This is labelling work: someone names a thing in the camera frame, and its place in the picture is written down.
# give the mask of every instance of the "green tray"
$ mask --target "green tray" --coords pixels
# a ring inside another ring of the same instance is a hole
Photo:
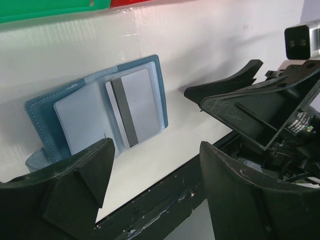
[[[0,23],[108,9],[111,0],[0,0]]]

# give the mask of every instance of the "gray floor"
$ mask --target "gray floor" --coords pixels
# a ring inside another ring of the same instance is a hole
[[[208,202],[205,200],[190,217],[178,226],[165,240],[214,240]]]

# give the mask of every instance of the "white table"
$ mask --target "white table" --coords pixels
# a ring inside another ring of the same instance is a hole
[[[42,144],[24,102],[78,77],[158,54],[169,127],[114,162],[107,216],[230,130],[184,98],[186,86],[232,75],[249,60],[277,69],[284,29],[300,22],[303,0],[157,0],[134,7],[0,25],[0,181],[26,174]]]

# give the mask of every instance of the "blue wallet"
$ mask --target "blue wallet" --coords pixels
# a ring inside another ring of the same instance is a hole
[[[25,103],[43,148],[26,162],[31,171],[66,159],[103,138],[115,157],[168,127],[157,55],[93,73]]]

